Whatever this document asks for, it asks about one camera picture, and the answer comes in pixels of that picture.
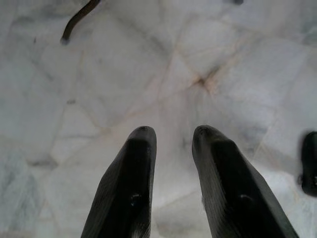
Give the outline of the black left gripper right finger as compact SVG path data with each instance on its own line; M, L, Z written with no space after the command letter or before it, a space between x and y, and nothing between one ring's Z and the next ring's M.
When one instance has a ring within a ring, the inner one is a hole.
M298 237L265 179L234 141L201 125L193 134L192 154L212 237Z

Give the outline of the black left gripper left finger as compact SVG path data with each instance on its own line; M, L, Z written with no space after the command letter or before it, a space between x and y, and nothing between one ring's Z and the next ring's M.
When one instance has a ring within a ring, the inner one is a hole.
M133 130L97 188L83 238L148 238L157 137L150 126Z

